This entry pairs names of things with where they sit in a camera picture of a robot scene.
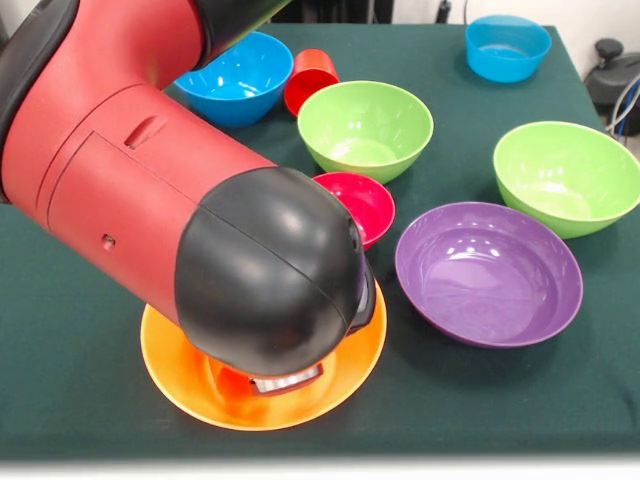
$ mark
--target purple bowl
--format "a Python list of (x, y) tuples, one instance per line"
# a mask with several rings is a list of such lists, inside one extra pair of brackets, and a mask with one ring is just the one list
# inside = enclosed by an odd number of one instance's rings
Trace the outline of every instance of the purple bowl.
[(424, 213), (396, 249), (400, 285), (436, 328), (468, 345), (540, 343), (582, 303), (580, 267), (567, 245), (501, 205), (454, 203)]

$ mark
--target green tablecloth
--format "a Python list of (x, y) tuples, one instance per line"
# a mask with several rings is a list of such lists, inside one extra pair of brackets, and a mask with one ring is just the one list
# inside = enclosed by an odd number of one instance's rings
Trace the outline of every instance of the green tablecloth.
[[(599, 126), (555, 30), (539, 73), (512, 86), (469, 71), (462, 27), (263, 30), (294, 53), (324, 48), (343, 80), (381, 80), (414, 92), (435, 117), (422, 157), (389, 184), (397, 220), (369, 253), (389, 312), (374, 373), (347, 403), (294, 429), (239, 433), (193, 420), (146, 372), (142, 302), (3, 207), (0, 458), (638, 450), (638, 211), (569, 242), (583, 269), (582, 310), (561, 336), (536, 347), (488, 351), (447, 339), (412, 310), (394, 275), (395, 244), (421, 212), (455, 201), (500, 202), (491, 154), (506, 131), (545, 119)], [(230, 133), (281, 165), (317, 172), (282, 107)]]

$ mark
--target pink bowl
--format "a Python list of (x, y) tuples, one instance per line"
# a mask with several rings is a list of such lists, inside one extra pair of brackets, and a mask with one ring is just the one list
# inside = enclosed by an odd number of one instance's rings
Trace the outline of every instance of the pink bowl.
[(371, 248), (391, 228), (396, 205), (381, 183), (365, 175), (331, 172), (314, 180), (331, 192), (349, 211), (360, 231), (365, 251)]

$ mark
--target red robot arm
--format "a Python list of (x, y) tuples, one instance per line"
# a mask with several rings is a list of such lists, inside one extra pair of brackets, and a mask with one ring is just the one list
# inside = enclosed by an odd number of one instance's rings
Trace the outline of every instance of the red robot arm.
[(162, 89), (286, 3), (44, 0), (0, 57), (5, 199), (262, 376), (313, 366), (368, 321), (359, 235), (310, 179)]

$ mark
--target orange bowl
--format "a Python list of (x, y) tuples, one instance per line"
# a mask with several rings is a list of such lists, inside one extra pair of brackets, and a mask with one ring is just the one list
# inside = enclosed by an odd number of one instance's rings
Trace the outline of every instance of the orange bowl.
[(179, 409), (210, 425), (266, 431), (311, 421), (347, 400), (373, 371), (386, 331), (386, 305), (376, 284), (371, 323), (322, 361), (324, 373), (317, 380), (273, 397), (254, 395), (246, 377), (197, 350), (179, 327), (149, 305), (140, 342), (149, 375)]

